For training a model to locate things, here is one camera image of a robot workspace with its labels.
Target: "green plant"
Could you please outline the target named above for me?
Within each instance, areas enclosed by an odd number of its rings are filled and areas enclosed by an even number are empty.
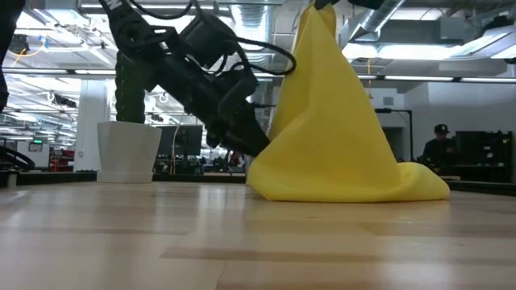
[[[139,71],[120,51],[116,54],[116,120],[145,123],[145,90]]]

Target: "white column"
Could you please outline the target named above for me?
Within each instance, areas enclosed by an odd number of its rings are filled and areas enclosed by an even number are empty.
[[[111,93],[106,81],[83,80],[73,170],[100,170],[97,123],[110,121]]]

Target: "black equipment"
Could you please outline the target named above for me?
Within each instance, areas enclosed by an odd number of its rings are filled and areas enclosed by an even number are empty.
[[[148,13],[135,0],[129,1]],[[208,145],[222,145],[253,156],[268,146],[254,108],[246,101],[258,86],[252,68],[276,75],[291,73],[296,63],[290,53],[269,43],[237,37],[217,17],[205,14],[197,0],[191,0],[179,15],[148,13],[161,19],[177,19],[195,6],[198,15],[180,34],[173,27],[151,26],[126,0],[99,2],[110,20],[119,50],[142,71],[145,89],[161,86],[185,107],[186,113],[198,117],[208,131]],[[284,72],[274,72],[250,64],[238,42],[276,50],[289,57],[292,66]],[[241,61],[223,71],[227,57],[235,53]],[[223,65],[216,72],[206,71],[221,58]]]
[[[455,136],[460,163],[470,165],[510,166],[512,132],[457,131]]]
[[[22,170],[34,169],[35,163],[25,155],[12,150],[10,148],[0,146],[0,160],[5,160],[12,163],[15,166],[20,167]]]
[[[385,0],[349,0],[353,5],[378,10]]]
[[[201,155],[202,126],[163,126],[158,155],[171,155],[174,134],[175,155]]]

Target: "person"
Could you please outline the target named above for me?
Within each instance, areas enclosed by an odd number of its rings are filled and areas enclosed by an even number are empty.
[[[447,135],[450,133],[448,126],[439,124],[434,128],[435,139],[427,142],[422,154],[425,164],[436,173],[444,174],[443,170],[456,162],[457,146],[453,139]]]

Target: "black cap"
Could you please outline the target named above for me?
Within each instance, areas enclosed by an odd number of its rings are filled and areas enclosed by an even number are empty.
[[[435,126],[434,132],[435,133],[444,133],[444,134],[450,133],[450,131],[448,130],[448,126],[446,124],[439,124],[439,125]]]

